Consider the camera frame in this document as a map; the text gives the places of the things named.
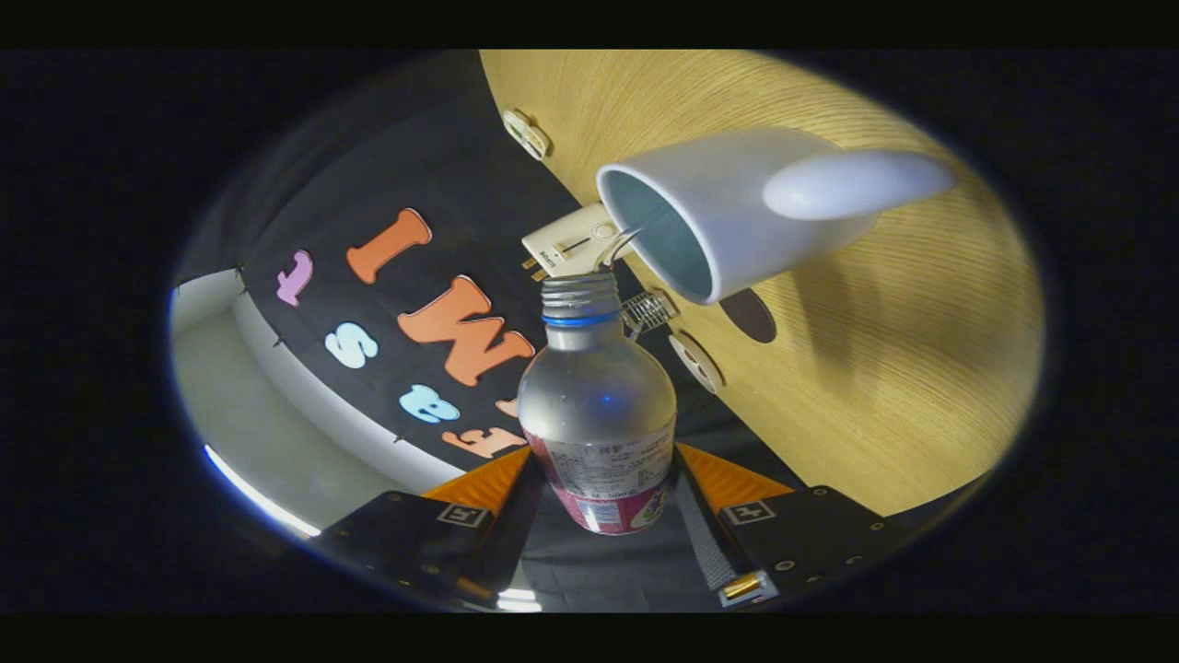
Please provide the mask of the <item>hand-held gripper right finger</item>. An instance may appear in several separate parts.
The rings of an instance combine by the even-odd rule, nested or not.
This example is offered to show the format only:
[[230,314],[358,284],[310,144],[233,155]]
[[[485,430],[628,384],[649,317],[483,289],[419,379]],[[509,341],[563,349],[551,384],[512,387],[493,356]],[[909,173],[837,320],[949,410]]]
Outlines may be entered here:
[[908,529],[831,486],[791,488],[683,442],[676,445],[676,500],[723,609],[808,599],[908,541]]

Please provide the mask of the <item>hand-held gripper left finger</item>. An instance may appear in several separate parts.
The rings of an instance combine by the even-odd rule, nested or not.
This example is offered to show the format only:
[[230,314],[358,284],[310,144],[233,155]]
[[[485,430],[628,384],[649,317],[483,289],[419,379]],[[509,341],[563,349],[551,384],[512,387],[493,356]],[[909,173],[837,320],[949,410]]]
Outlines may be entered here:
[[320,553],[429,608],[495,609],[542,495],[542,465],[512,449],[424,494],[375,495],[321,530]]

